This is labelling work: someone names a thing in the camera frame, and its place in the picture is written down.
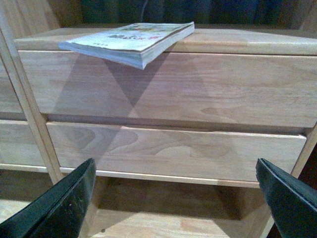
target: wooden post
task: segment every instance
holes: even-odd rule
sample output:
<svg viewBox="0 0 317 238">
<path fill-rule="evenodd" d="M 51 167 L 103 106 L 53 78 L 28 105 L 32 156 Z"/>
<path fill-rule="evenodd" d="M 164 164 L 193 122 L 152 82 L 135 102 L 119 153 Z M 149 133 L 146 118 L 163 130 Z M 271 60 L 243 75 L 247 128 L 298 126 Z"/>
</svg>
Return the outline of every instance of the wooden post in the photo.
<svg viewBox="0 0 317 238">
<path fill-rule="evenodd" d="M 21 58 L 14 45 L 12 33 L 8 26 L 0 1 L 0 55 L 4 67 L 12 82 L 25 117 L 33 133 L 45 166 L 52 182 L 55 184 L 63 178 L 59 162 L 46 127 L 46 117 L 36 104 L 30 83 L 23 68 Z"/>
</svg>

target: light wood furniture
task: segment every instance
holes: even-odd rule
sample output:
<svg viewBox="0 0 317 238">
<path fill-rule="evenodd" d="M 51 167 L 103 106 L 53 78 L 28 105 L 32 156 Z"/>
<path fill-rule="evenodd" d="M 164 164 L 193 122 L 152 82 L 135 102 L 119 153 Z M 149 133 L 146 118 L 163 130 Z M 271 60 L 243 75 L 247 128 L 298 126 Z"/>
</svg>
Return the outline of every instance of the light wood furniture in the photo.
<svg viewBox="0 0 317 238">
<path fill-rule="evenodd" d="M 19 145 L 29 145 L 16 139 L 15 131 L 23 128 L 35 138 L 29 150 L 37 145 L 43 160 L 3 160 L 0 169 L 48 171 L 57 182 L 61 172 L 94 157 L 99 176 L 117 178 L 107 189 L 104 181 L 97 186 L 85 235 L 265 238 L 273 221 L 258 189 L 257 158 L 298 177 L 317 142 L 314 32 L 209 26 L 141 71 L 58 49 L 59 41 L 108 27 L 62 28 L 81 23 L 80 11 L 72 11 L 71 19 L 65 14 L 72 4 L 78 9 L 79 1 L 42 1 L 39 16 L 48 10 L 54 14 L 45 22 L 57 23 L 38 28 L 34 19 L 39 16 L 31 15 L 28 33 L 19 32 L 14 24 L 35 2 L 2 1 L 20 39 L 5 35 L 2 14 L 1 57 L 8 74 L 0 68 L 7 88 L 0 96 L 0 129 L 6 132 L 0 147 L 10 144 L 18 153 Z M 10 17 L 13 9 L 21 12 L 16 19 Z M 311 9 L 303 29 L 314 22 Z M 27 121 L 21 121 L 18 101 Z M 175 194 L 182 192 L 189 207 L 199 211 L 196 218 L 181 210 L 183 198 Z M 144 205 L 131 210 L 128 204 L 137 206 L 140 197 Z M 108 202 L 116 209 L 105 207 Z M 160 207 L 164 203 L 169 209 Z M 118 233 L 121 226 L 127 229 Z"/>
</svg>

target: wooden shelf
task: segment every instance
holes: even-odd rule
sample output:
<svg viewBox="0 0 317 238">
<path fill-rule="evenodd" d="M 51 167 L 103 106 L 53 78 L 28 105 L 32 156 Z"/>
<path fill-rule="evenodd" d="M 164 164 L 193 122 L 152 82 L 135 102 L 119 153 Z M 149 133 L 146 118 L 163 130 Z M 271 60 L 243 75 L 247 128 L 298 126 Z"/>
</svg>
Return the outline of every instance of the wooden shelf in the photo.
<svg viewBox="0 0 317 238">
<path fill-rule="evenodd" d="M 19 50 L 60 51 L 58 42 L 102 32 L 103 28 L 59 28 L 16 39 Z M 167 52 L 264 54 L 264 55 L 317 55 L 316 34 L 299 30 L 279 30 L 250 27 L 244 29 L 196 29 L 177 42 Z"/>
<path fill-rule="evenodd" d="M 263 207 L 256 188 L 112 178 L 89 235 L 251 238 Z"/>
</svg>

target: wooden frame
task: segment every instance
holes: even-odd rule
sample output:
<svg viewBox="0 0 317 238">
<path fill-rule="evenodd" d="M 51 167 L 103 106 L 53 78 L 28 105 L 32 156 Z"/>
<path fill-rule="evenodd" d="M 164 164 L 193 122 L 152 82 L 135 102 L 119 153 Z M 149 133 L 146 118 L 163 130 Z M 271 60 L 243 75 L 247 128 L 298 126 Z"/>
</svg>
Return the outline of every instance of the wooden frame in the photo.
<svg viewBox="0 0 317 238">
<path fill-rule="evenodd" d="M 10 6 L 12 4 L 12 1 L 3 1 L 7 6 Z M 50 7 L 49 10 L 49 16 L 50 20 L 47 20 L 45 24 L 45 28 L 38 29 L 37 26 L 37 18 L 33 18 L 31 21 L 28 22 L 28 27 L 30 27 L 28 30 L 16 30 L 14 29 L 14 36 L 15 38 L 19 37 L 26 37 L 30 36 L 36 33 L 42 33 L 48 30 L 56 29 L 63 26 L 68 26 L 71 24 L 78 24 L 81 23 L 81 15 L 80 10 L 78 10 L 78 2 L 76 0 L 69 1 L 69 4 L 64 3 L 57 4 L 56 1 L 44 1 L 43 5 L 39 5 L 40 11 L 43 9 L 46 9 L 47 7 Z M 310 6 L 305 10 L 304 16 L 299 16 L 300 7 L 295 8 L 295 12 L 293 14 L 292 19 L 292 28 L 298 28 L 299 23 L 303 20 L 303 24 L 301 25 L 302 31 L 279 31 L 279 30 L 258 30 L 253 29 L 250 31 L 239 31 L 237 35 L 241 38 L 246 37 L 250 38 L 252 35 L 255 35 L 255 37 L 258 37 L 259 40 L 255 41 L 246 41 L 244 39 L 236 40 L 234 37 L 228 37 L 226 34 L 232 33 L 231 30 L 219 30 L 219 32 L 222 32 L 222 36 L 218 39 L 212 38 L 212 34 L 207 37 L 208 41 L 214 42 L 214 47 L 211 47 L 210 44 L 200 44 L 200 41 L 202 38 L 193 39 L 192 42 L 187 42 L 191 45 L 190 49 L 186 48 L 188 45 L 184 42 L 180 42 L 176 44 L 174 47 L 170 48 L 168 51 L 191 51 L 191 52 L 197 52 L 197 53 L 218 53 L 223 51 L 224 49 L 229 49 L 229 51 L 224 52 L 226 54 L 232 53 L 232 54 L 255 54 L 258 53 L 260 50 L 261 54 L 290 54 L 290 55 L 310 55 L 312 57 L 316 57 L 317 52 L 316 50 L 316 36 L 314 33 L 316 33 L 316 15 L 317 15 L 317 3 L 316 1 L 309 1 Z M 27 7 L 27 4 L 30 4 L 31 1 L 25 1 L 25 3 L 19 2 L 20 7 L 24 5 L 24 7 Z M 67 14 L 65 14 L 65 11 L 70 11 L 72 7 L 75 6 L 74 11 L 72 11 L 72 16 L 67 19 Z M 41 155 L 43 157 L 43 160 L 45 162 L 46 167 L 41 166 L 19 166 L 19 165 L 0 165 L 0 168 L 2 169 L 14 169 L 14 170 L 31 170 L 31 171 L 41 171 L 45 172 L 46 170 L 49 172 L 50 177 L 54 183 L 56 183 L 58 180 L 60 180 L 63 175 L 62 172 L 69 172 L 70 168 L 60 168 L 56 153 L 54 151 L 54 147 L 49 135 L 49 132 L 47 130 L 47 117 L 40 113 L 39 108 L 37 106 L 37 103 L 35 101 L 34 95 L 32 93 L 29 81 L 27 79 L 26 73 L 24 71 L 22 62 L 20 60 L 19 54 L 14 46 L 13 38 L 9 34 L 8 24 L 6 23 L 6 20 L 4 18 L 4 14 L 2 12 L 2 9 L 5 9 L 4 7 L 0 7 L 0 53 L 2 60 L 4 62 L 4 65 L 6 67 L 7 73 L 10 77 L 10 80 L 14 86 L 15 92 L 18 96 L 19 102 L 22 106 L 22 109 L 25 113 L 26 119 L 30 125 L 31 131 L 35 137 L 36 143 L 40 149 Z M 14 25 L 17 22 L 19 22 L 21 18 L 19 16 L 16 17 L 16 19 L 11 18 L 10 25 Z M 42 45 L 41 47 L 48 47 L 44 50 L 51 50 L 52 47 L 56 47 L 56 42 L 60 40 L 61 38 L 67 39 L 67 37 L 74 37 L 75 35 L 82 35 L 83 30 L 82 29 L 73 29 L 73 32 L 71 32 L 69 29 L 59 29 L 57 31 L 52 31 L 48 33 L 43 33 L 39 35 L 30 36 L 28 38 L 16 40 L 15 43 L 18 46 L 20 50 L 36 50 L 38 49 L 39 44 Z M 199 30 L 200 33 L 208 32 L 208 30 Z M 260 42 L 261 38 L 260 36 L 265 36 L 266 34 L 273 34 L 271 35 L 271 38 L 269 40 L 264 39 Z M 285 45 L 285 43 L 288 43 L 292 37 L 298 37 L 301 36 L 302 43 L 304 48 L 300 49 L 288 49 Z M 306 144 L 304 145 L 304 148 L 299 156 L 299 159 L 297 160 L 297 163 L 295 167 L 293 168 L 292 175 L 295 177 L 298 177 L 301 170 L 303 169 L 303 166 L 305 165 L 309 155 L 311 154 L 312 149 L 317 143 L 317 126 L 315 125 L 313 128 L 307 129 L 302 128 L 304 131 L 306 131 L 305 136 L 307 137 Z M 98 171 L 97 172 L 101 176 L 111 176 L 111 173 L 107 173 L 104 171 Z M 121 173 L 119 175 L 120 177 L 124 178 L 142 178 L 142 175 L 136 175 L 133 173 L 127 174 L 127 173 Z M 163 178 L 159 176 L 153 176 L 153 180 L 164 180 Z M 181 178 L 179 181 L 186 182 L 186 178 Z M 226 180 L 224 183 L 219 183 L 218 181 L 215 181 L 213 179 L 210 180 L 197 180 L 196 183 L 203 183 L 203 184 L 217 184 L 217 185 L 227 185 L 227 186 L 240 186 L 241 184 L 236 183 L 235 181 Z M 252 184 L 245 184 L 245 186 L 250 187 L 256 187 L 257 185 L 255 183 Z M 93 218 L 94 214 L 96 213 L 96 207 L 98 204 L 99 199 L 95 199 L 93 202 L 93 207 L 91 208 L 91 216 L 90 219 L 87 220 L 87 224 L 91 226 L 91 219 Z M 265 238 L 268 234 L 272 224 L 273 219 L 269 214 L 269 209 L 267 206 L 262 207 L 257 212 L 257 217 L 261 219 L 257 219 L 254 221 L 253 224 L 253 234 L 250 234 L 248 237 L 255 238 L 255 237 L 261 237 Z M 83 234 L 87 234 L 87 230 L 89 227 L 84 229 Z"/>
</svg>

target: lower shelf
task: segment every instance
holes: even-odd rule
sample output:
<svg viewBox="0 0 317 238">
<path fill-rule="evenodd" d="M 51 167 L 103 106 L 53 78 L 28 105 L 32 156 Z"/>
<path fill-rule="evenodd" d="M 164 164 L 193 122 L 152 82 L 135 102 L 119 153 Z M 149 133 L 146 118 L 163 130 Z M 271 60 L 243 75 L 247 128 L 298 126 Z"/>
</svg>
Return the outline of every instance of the lower shelf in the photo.
<svg viewBox="0 0 317 238">
<path fill-rule="evenodd" d="M 0 223 L 52 187 L 49 174 L 0 170 Z"/>
<path fill-rule="evenodd" d="M 89 236 L 255 238 L 264 210 L 256 188 L 111 178 Z"/>
</svg>

